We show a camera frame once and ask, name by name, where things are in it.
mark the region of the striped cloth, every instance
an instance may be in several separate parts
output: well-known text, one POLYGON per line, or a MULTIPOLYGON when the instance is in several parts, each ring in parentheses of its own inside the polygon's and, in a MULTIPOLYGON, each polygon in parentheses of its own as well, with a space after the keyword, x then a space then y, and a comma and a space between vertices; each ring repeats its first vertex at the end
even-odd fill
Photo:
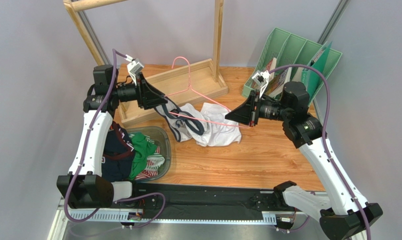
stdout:
MULTIPOLYGON (((150 139, 149 136, 146 136, 146 140, 152 144, 155 144, 155 141, 150 139)), ((146 168, 139 173, 135 180, 141 180, 141 179, 146 179, 146 178, 151 178, 156 175, 158 175, 158 169, 164 164, 165 158, 160 154, 161 149, 158 146, 156 148, 156 151, 153 155, 150 155, 147 157, 147 165, 146 168)))

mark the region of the green folder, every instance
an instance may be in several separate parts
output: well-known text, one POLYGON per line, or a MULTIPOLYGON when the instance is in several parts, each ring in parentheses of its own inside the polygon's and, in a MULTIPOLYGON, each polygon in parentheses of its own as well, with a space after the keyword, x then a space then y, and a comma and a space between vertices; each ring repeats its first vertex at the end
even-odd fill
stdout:
MULTIPOLYGON (((329 50, 331 49, 331 45, 332 42, 328 44, 325 43, 309 61, 308 65, 323 73, 326 61, 328 59, 329 50)), ((320 79, 319 75, 314 73, 312 70, 308 70, 305 68, 301 72, 301 82, 304 83, 307 92, 310 95, 310 106, 314 97, 318 94, 319 90, 323 86, 323 81, 320 79)))

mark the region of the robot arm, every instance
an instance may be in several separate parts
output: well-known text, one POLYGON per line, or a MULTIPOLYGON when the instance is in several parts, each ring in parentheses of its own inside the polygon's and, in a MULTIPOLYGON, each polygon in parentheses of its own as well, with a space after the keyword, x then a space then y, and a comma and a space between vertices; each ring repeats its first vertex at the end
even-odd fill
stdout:
POLYGON ((118 108, 119 102, 137 100, 140 108, 151 109, 166 103, 167 100, 162 92, 146 81, 141 73, 143 65, 138 59, 131 58, 129 61, 128 72, 133 82, 130 84, 120 83, 113 88, 107 103, 95 119, 90 137, 86 140, 87 128, 110 87, 113 67, 111 65, 101 65, 93 70, 94 84, 90 87, 87 98, 83 103, 84 124, 78 151, 74 162, 69 168, 68 175, 59 176, 56 182, 57 188, 63 197, 65 197, 68 188, 72 188, 68 202, 71 208, 108 208, 114 201, 131 196, 131 182, 108 182, 102 178, 101 161, 103 149, 115 110, 118 108), (74 186, 70 186, 73 174, 80 165, 85 141, 88 141, 88 143, 84 163, 74 186))
MULTIPOLYGON (((365 224, 359 208, 325 153, 321 123, 307 113, 309 98, 301 82, 286 83, 279 101, 262 96, 262 91, 252 90, 247 100, 225 118, 249 126, 255 126, 258 118, 283 121, 285 135, 313 166, 329 199, 311 195, 291 181, 276 186, 274 193, 283 206, 300 209, 320 222, 330 239, 346 239, 365 230, 365 224)), ((381 207, 377 203, 368 203, 344 171, 329 139, 326 139, 326 143, 336 166, 356 194, 369 223, 373 224, 383 214, 381 207)))

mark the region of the white cloth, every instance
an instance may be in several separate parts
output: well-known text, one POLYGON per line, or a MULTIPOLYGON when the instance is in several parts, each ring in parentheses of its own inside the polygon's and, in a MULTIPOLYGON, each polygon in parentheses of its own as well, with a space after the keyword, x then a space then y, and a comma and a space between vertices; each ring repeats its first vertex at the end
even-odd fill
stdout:
MULTIPOLYGON (((195 118, 198 119, 229 125, 238 125, 237 122, 224 119, 224 116, 228 112, 224 107, 217 104, 205 102, 202 106, 201 112, 199 112, 191 104, 187 103, 186 105, 181 107, 181 110, 192 114, 195 118)), ((233 142, 239 143, 241 141, 242 135, 238 127, 223 126, 204 121, 202 121, 201 123, 202 126, 204 126, 205 130, 203 135, 198 135, 191 129, 187 128, 188 132, 196 140, 196 143, 198 145, 201 145, 203 147, 219 147, 227 146, 233 142)))
POLYGON ((166 111, 172 111, 174 109, 179 109, 179 107, 171 100, 166 104, 155 107, 157 113, 159 113, 168 122, 168 126, 174 134, 174 137, 178 142, 184 142, 192 138, 191 134, 188 132, 184 121, 174 118, 169 118, 166 116, 166 111))

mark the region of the clothing pile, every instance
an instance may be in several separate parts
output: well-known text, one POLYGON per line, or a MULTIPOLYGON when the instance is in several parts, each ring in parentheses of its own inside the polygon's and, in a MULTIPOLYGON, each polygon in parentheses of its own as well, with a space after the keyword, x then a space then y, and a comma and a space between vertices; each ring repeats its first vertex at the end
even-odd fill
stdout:
POLYGON ((225 119, 228 111, 224 107, 205 102, 201 112, 199 112, 190 103, 179 107, 169 98, 166 97, 166 99, 168 102, 155 107, 155 111, 167 121, 171 132, 178 142, 194 138, 196 143, 203 147, 219 147, 241 141, 241 132, 238 127, 234 127, 238 123, 225 119), (170 112, 191 118, 176 116, 170 112), (197 119, 234 126, 219 125, 197 119))
POLYGON ((102 177, 109 182, 154 177, 165 162, 160 152, 149 136, 139 132, 129 135, 112 122, 103 150, 102 177))

